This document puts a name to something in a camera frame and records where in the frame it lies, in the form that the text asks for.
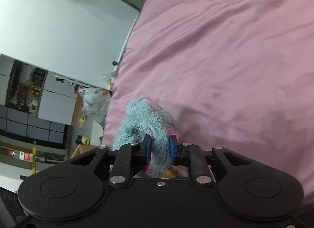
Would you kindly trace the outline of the fluffy blue plush toy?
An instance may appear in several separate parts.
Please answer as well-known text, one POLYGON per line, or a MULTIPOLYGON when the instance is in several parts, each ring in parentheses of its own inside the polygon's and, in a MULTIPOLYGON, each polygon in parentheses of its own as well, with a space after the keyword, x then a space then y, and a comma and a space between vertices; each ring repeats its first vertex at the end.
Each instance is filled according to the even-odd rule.
POLYGON ((139 177, 160 178, 171 167, 169 138, 179 140, 179 126, 171 114, 146 96, 139 96, 126 106, 126 116, 113 137, 113 150, 128 143, 152 138, 151 160, 139 177))

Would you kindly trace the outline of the burger plush toy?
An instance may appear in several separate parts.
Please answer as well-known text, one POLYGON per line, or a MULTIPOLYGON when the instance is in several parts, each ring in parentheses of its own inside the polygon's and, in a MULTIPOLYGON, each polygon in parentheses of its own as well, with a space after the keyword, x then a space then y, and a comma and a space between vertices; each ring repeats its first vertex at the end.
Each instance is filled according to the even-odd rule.
POLYGON ((173 168, 167 169, 163 174, 163 178, 177 178, 177 177, 178 173, 173 168))

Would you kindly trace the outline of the white cloth on floor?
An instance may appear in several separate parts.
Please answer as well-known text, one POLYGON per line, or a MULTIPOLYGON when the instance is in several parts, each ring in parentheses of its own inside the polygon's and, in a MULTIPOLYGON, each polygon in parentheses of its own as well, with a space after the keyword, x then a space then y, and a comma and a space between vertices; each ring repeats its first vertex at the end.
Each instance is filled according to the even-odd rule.
POLYGON ((93 121, 93 126, 91 130, 90 144, 99 146, 102 143, 103 131, 104 131, 105 121, 97 122, 93 121))

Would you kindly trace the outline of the yellow slipper near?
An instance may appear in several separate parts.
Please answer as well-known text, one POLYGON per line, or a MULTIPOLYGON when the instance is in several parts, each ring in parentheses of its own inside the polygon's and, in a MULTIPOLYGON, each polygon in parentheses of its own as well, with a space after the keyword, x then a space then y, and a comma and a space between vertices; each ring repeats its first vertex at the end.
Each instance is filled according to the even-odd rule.
POLYGON ((90 145, 90 138, 88 136, 83 136, 81 138, 81 143, 84 144, 84 145, 90 145))

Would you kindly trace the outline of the yellow slipper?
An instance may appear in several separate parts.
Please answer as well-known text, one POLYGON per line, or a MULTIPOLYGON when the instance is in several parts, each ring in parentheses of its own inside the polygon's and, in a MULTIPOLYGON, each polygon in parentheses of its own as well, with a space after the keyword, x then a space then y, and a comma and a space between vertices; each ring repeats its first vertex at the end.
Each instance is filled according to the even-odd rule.
POLYGON ((81 143, 84 144, 84 145, 90 145, 90 138, 88 136, 83 136, 81 138, 81 143))
POLYGON ((82 115, 80 118, 79 118, 79 128, 82 129, 84 127, 84 125, 86 124, 86 121, 87 121, 87 116, 86 115, 82 115))

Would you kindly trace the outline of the open cardboard box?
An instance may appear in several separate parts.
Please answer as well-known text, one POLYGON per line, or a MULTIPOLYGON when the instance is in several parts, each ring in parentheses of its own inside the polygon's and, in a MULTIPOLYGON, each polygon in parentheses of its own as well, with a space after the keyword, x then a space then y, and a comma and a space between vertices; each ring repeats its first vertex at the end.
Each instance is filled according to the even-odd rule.
POLYGON ((80 144, 75 149, 74 153, 71 156, 71 159, 95 148, 97 148, 97 146, 80 144))

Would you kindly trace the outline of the large white plastic bag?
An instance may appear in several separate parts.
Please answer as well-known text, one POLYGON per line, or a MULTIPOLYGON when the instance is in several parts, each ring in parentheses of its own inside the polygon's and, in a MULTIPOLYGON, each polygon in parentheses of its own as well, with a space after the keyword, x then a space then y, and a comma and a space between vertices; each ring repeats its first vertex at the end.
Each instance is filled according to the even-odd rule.
POLYGON ((88 114, 105 117, 111 99, 111 92, 102 88, 83 87, 78 91, 82 98, 82 110, 88 114))

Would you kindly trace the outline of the black slipper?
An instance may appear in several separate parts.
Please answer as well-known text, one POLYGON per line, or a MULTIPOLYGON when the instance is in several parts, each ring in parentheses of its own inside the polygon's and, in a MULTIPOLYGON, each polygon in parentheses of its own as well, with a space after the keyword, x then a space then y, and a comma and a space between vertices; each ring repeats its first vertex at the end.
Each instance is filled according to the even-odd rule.
POLYGON ((77 145, 80 145, 80 144, 81 144, 81 139, 82 139, 82 136, 81 136, 81 135, 78 135, 77 138, 76 138, 76 144, 77 144, 77 145))

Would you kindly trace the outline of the yellow slipper far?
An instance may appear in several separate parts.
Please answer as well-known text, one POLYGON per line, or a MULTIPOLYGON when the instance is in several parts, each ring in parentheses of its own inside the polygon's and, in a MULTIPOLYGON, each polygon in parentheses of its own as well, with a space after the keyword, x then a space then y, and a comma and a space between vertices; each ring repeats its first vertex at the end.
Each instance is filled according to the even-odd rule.
POLYGON ((79 128, 82 129, 84 127, 84 125, 86 124, 86 121, 87 121, 87 116, 86 115, 82 115, 80 118, 79 118, 79 128))

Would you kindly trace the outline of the small clear plastic bag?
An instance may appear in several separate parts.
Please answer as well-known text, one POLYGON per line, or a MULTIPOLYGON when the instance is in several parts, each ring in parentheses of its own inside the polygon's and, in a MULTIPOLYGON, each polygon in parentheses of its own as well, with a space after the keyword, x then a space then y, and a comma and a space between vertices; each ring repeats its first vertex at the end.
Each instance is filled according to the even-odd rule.
POLYGON ((114 86, 114 81, 116 80, 118 75, 117 71, 113 71, 102 76, 102 79, 109 84, 110 87, 114 86))

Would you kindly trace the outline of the white kitchen cabinet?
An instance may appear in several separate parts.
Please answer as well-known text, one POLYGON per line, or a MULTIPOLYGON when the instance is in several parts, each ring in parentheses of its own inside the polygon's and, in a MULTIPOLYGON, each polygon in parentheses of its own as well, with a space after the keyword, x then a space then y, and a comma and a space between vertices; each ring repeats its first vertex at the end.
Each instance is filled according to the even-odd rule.
POLYGON ((77 97, 73 81, 48 72, 40 97, 38 118, 71 125, 77 97))

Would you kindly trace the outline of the pink bed sheet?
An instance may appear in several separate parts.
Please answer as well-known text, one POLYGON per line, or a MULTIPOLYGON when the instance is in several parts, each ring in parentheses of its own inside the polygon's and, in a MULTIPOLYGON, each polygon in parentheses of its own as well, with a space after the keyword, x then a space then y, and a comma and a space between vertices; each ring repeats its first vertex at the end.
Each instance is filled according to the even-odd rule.
POLYGON ((105 122, 132 99, 171 113, 180 141, 282 170, 313 207, 313 0, 146 0, 105 122))

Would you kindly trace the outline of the plastic water bottle red label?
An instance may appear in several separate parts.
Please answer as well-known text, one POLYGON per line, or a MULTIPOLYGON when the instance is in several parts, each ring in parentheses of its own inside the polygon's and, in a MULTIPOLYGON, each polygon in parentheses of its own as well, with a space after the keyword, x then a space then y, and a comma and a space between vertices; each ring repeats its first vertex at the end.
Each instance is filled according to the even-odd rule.
POLYGON ((19 151, 19 150, 9 150, 8 154, 15 159, 26 161, 32 163, 34 160, 34 155, 28 152, 19 151))

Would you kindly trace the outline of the white round table yellow leg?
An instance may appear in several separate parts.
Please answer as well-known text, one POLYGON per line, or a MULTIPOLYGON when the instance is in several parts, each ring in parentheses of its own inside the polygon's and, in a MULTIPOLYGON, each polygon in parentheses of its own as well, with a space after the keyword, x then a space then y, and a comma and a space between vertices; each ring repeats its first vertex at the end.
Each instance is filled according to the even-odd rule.
POLYGON ((18 147, 18 146, 9 144, 9 143, 1 142, 1 154, 10 156, 8 154, 9 150, 19 150, 19 151, 28 152, 28 153, 34 155, 34 160, 32 163, 23 161, 25 163, 28 163, 28 168, 31 169, 32 174, 35 174, 37 171, 36 170, 37 163, 55 165, 55 164, 58 164, 58 163, 65 161, 67 158, 67 154, 58 154, 58 153, 54 153, 54 152, 49 153, 49 152, 45 152, 45 151, 39 151, 38 146, 37 146, 37 141, 33 142, 31 149, 18 147))

